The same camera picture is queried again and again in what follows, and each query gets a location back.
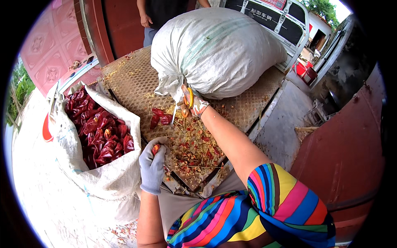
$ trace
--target colorful striped sleeve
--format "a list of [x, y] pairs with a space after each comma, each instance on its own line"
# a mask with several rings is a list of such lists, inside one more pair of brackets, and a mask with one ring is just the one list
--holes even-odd
[[335, 226], [325, 204], [279, 165], [258, 166], [247, 186], [262, 224], [280, 244], [334, 246]]

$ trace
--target white woven sack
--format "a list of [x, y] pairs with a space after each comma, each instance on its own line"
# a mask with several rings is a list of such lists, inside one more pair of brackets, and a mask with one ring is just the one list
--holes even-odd
[[56, 157], [64, 173], [86, 194], [91, 209], [100, 224], [123, 224], [137, 218], [139, 201], [134, 198], [141, 172], [140, 118], [105, 95], [85, 87], [87, 93], [100, 106], [125, 121], [131, 129], [134, 151], [94, 170], [83, 160], [83, 151], [76, 127], [65, 112], [67, 100], [57, 100], [54, 146]]
[[287, 59], [281, 43], [250, 17], [227, 8], [202, 8], [169, 20], [156, 34], [151, 64], [155, 93], [179, 102], [181, 85], [203, 96], [240, 95], [271, 66]]

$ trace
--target gray glove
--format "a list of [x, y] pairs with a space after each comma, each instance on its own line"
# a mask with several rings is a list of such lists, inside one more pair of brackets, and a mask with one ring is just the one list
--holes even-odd
[[[155, 144], [161, 144], [155, 156], [153, 156], [152, 149]], [[160, 185], [164, 177], [164, 160], [166, 154], [170, 153], [167, 137], [159, 137], [150, 141], [145, 147], [142, 154], [139, 156], [139, 164], [141, 166], [142, 184], [141, 189], [155, 195], [159, 195]]]

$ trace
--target truck cab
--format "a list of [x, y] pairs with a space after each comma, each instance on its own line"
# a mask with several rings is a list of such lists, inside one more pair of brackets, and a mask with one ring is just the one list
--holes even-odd
[[309, 39], [309, 13], [296, 0], [222, 0], [220, 7], [253, 18], [281, 42], [288, 58], [275, 66], [285, 74]]

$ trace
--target person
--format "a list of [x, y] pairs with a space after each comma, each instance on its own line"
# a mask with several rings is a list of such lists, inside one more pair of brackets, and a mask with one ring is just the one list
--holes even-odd
[[[169, 20], [187, 10], [189, 0], [137, 0], [141, 25], [145, 27], [143, 47], [150, 46], [157, 31]], [[198, 0], [204, 8], [208, 0]]]
[[[234, 172], [210, 198], [174, 195], [162, 185], [166, 137], [149, 142], [139, 157], [142, 185], [139, 247], [333, 247], [335, 225], [318, 196], [270, 159], [207, 101], [193, 101], [199, 117]], [[162, 144], [157, 154], [151, 150]]]

